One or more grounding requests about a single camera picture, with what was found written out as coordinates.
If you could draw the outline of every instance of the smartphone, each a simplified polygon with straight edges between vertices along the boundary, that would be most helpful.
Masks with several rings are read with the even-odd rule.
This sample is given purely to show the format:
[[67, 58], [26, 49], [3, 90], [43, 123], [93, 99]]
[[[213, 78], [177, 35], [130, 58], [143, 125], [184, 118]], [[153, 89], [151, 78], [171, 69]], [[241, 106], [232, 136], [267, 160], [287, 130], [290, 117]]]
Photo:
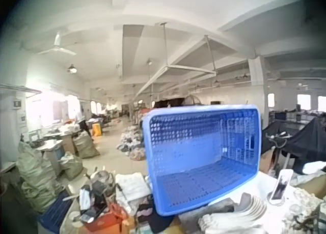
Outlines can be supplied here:
[[289, 185], [292, 175], [292, 169], [282, 169], [280, 171], [279, 178], [269, 199], [271, 204], [280, 204], [282, 202], [286, 187]]

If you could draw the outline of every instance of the lamp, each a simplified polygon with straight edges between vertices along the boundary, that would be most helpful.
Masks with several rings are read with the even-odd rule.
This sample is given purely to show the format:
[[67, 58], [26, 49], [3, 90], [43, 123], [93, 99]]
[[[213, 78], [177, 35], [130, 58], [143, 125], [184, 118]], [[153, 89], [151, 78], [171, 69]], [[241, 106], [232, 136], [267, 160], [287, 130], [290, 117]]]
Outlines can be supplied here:
[[71, 66], [68, 68], [67, 70], [70, 74], [75, 74], [77, 73], [77, 69], [75, 68], [75, 66], [73, 64], [71, 64]]

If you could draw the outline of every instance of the yellow bin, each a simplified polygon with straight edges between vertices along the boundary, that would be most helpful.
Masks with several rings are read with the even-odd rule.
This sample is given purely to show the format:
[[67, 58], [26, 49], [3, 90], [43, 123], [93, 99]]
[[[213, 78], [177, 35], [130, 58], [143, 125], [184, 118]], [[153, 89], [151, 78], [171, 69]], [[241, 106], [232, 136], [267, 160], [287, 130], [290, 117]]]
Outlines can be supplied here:
[[99, 123], [92, 125], [92, 135], [93, 136], [101, 136], [102, 135], [101, 125]]

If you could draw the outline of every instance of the ceiling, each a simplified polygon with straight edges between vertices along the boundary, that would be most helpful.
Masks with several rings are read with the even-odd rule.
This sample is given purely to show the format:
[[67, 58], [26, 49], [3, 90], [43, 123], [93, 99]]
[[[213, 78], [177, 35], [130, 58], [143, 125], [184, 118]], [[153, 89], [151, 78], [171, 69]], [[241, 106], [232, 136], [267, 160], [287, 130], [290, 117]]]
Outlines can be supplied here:
[[[156, 93], [239, 82], [250, 72], [248, 59], [265, 57], [268, 75], [315, 77], [326, 70], [326, 52], [317, 37], [326, 29], [307, 0], [23, 0], [10, 20], [19, 41], [32, 53], [61, 65], [99, 96], [135, 99]], [[166, 47], [164, 28], [166, 23]], [[162, 68], [167, 64], [213, 70], [215, 75]]]

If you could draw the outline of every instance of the blue plastic basket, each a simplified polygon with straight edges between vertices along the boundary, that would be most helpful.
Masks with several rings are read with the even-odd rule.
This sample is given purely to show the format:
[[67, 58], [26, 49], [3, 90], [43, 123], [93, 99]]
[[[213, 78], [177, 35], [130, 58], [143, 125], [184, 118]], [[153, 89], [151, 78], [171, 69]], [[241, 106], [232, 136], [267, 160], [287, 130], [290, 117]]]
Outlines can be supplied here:
[[72, 200], [62, 201], [65, 197], [69, 197], [67, 191], [62, 191], [55, 202], [38, 217], [39, 223], [47, 230], [59, 234], [60, 227], [66, 214], [72, 204]]
[[160, 215], [205, 205], [258, 172], [261, 126], [254, 105], [155, 109], [143, 129]]

